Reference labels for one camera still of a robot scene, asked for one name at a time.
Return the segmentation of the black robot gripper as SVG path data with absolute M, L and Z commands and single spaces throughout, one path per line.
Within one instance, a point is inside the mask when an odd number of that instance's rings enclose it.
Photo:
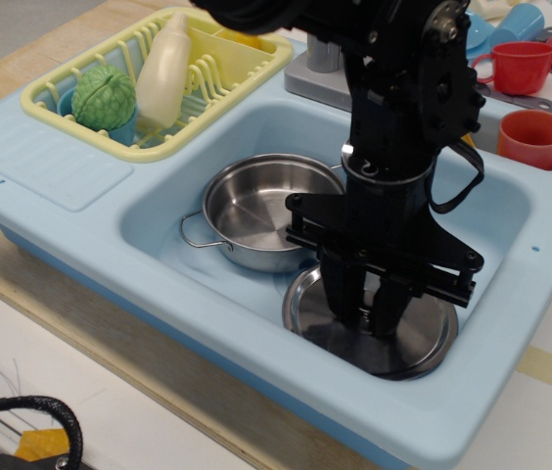
M 316 253 L 328 307 L 344 325 L 359 320 L 368 273 L 381 280 L 371 310 L 376 338 L 394 334 L 412 297 L 428 294 L 458 306 L 470 302 L 483 257 L 434 216 L 453 211 L 483 181 L 483 159 L 470 146 L 453 150 L 476 174 L 443 204 L 432 197 L 436 157 L 392 174 L 354 153 L 342 156 L 344 194 L 296 193 L 286 199 L 292 215 L 287 238 Z

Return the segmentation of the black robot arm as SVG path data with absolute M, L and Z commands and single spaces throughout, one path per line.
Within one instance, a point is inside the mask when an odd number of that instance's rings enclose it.
M 453 211 L 432 196 L 437 158 L 450 148 L 476 171 L 483 160 L 464 136 L 484 105 L 468 66 L 463 1 L 204 1 L 226 28 L 260 35 L 298 28 L 344 56 L 351 122 L 341 196 L 286 200 L 289 239 L 316 251 L 330 310 L 347 326 L 361 317 L 368 274 L 380 279 L 369 332 L 391 335 L 425 295 L 465 306 L 483 257 L 441 228 Z

